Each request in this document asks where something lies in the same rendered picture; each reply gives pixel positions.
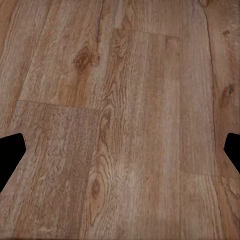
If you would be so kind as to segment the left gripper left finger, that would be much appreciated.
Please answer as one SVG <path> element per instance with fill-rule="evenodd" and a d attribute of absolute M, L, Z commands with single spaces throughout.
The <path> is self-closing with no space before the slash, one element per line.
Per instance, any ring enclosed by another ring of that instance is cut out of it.
<path fill-rule="evenodd" d="M 0 193 L 26 152 L 21 133 L 0 138 Z"/>

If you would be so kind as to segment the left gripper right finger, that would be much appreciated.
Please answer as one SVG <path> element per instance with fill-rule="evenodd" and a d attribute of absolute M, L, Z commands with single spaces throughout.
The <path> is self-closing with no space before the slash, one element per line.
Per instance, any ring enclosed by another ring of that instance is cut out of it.
<path fill-rule="evenodd" d="M 229 133 L 225 145 L 224 151 L 232 161 L 238 172 L 240 173 L 240 135 L 235 133 Z"/>

